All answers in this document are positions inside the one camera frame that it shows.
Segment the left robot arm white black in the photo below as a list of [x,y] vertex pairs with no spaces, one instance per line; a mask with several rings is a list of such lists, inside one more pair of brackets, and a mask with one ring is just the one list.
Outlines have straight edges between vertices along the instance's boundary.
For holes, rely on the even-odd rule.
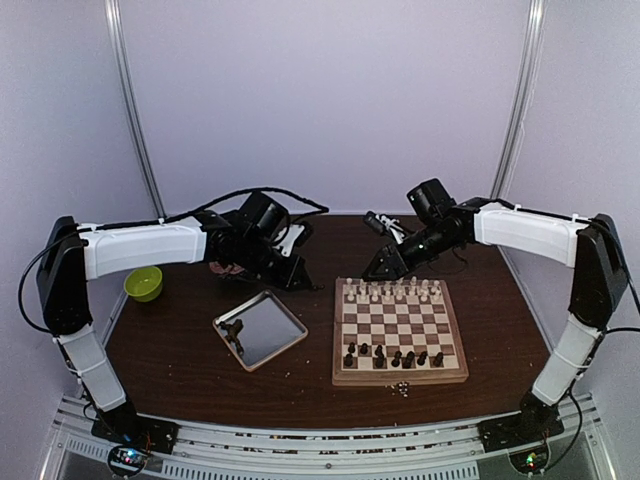
[[144,424],[95,331],[89,284],[163,265],[211,264],[222,276],[246,274],[288,292],[315,290],[296,250],[313,233],[310,218],[328,210],[284,188],[249,187],[151,220],[81,223],[62,216],[24,267],[19,312],[58,345],[106,429],[133,444]]

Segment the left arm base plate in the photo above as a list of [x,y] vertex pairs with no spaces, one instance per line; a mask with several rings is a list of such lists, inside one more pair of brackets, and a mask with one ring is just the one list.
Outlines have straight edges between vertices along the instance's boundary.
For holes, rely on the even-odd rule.
[[111,431],[101,420],[95,420],[91,428],[94,437],[113,443],[131,446],[137,450],[171,454],[178,436],[179,425],[166,420],[140,417],[132,433],[118,435]]

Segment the wooden chess board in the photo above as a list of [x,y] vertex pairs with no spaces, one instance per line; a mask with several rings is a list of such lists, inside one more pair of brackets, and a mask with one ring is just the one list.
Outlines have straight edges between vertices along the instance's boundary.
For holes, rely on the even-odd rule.
[[[356,344],[351,368],[343,367],[350,342]],[[362,343],[369,345],[360,354]],[[383,346],[385,365],[377,368],[374,351]],[[394,353],[402,358],[392,367]],[[411,369],[403,368],[409,351],[415,352]],[[428,352],[424,366],[416,360]],[[433,366],[444,353],[442,368]],[[447,284],[443,280],[411,277],[396,281],[367,282],[360,278],[335,281],[332,383],[342,387],[439,385],[463,383],[469,369]]]

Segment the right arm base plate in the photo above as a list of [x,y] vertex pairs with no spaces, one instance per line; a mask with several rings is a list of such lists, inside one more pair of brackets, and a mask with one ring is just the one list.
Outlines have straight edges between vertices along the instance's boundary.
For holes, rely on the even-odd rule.
[[478,433],[486,453],[520,447],[564,432],[563,423],[552,421],[546,427],[530,429],[521,425],[521,416],[512,415],[481,421]]

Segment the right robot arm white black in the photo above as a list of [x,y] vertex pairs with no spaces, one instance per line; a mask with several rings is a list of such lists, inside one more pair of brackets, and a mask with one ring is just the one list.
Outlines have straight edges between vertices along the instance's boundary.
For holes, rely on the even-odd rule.
[[446,251],[471,244],[517,252],[563,273],[563,280],[550,284],[565,288],[565,325],[512,423],[519,440],[535,440],[589,368],[622,297],[639,297],[615,221],[607,214],[562,215],[500,198],[458,202],[437,178],[422,182],[407,198],[422,224],[418,230],[385,214],[364,215],[371,230],[390,239],[365,268],[365,279],[399,280]]

